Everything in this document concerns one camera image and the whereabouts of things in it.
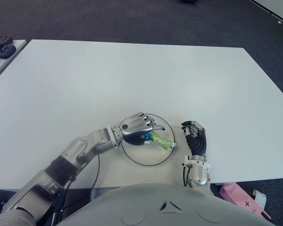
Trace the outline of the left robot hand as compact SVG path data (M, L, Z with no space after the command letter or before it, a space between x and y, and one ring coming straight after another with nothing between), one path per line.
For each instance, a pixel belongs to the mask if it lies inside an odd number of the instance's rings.
M134 146L151 144L152 140L144 135L156 130L165 130L163 125L156 124L152 117L142 112L125 118L111 129L118 144L125 141Z

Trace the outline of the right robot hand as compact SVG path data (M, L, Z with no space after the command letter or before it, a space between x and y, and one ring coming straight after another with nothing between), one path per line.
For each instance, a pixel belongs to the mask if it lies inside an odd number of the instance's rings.
M192 155L206 157L206 132L197 121L185 121L182 123L182 130Z

